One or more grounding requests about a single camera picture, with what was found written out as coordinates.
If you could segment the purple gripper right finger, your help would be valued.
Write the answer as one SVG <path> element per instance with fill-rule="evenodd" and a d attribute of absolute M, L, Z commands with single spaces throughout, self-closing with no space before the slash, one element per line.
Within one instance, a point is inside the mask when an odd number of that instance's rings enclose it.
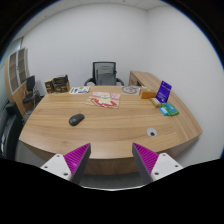
<path fill-rule="evenodd" d="M 132 144 L 132 154 L 144 184 L 182 169 L 182 166 L 167 153 L 157 154 L 137 143 Z"/>

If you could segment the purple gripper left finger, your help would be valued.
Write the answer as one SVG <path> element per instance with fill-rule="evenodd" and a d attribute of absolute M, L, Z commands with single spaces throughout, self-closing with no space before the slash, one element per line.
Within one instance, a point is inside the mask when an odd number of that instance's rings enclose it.
<path fill-rule="evenodd" d="M 65 155 L 55 154 L 41 168 L 65 180 L 79 184 L 90 154 L 91 144 L 88 143 Z"/>

